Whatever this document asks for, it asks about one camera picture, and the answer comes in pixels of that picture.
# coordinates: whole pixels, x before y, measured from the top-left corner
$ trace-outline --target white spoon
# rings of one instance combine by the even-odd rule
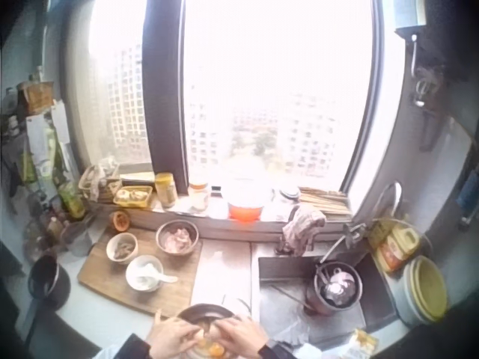
[[[172,275],[166,275],[160,273],[158,269],[151,263],[146,264],[145,266],[139,267],[135,270],[136,277],[149,277],[153,278],[156,281],[162,281],[166,283],[175,283],[178,282],[178,277]]]

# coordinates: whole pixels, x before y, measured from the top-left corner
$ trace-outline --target sink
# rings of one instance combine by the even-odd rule
[[[345,343],[356,328],[371,333],[393,322],[397,314],[383,274],[370,254],[359,262],[353,257],[344,253],[335,259],[356,268],[363,295],[359,305],[333,316],[311,315],[303,305],[320,257],[258,257],[259,320],[268,335],[292,346],[310,343],[324,350]]]

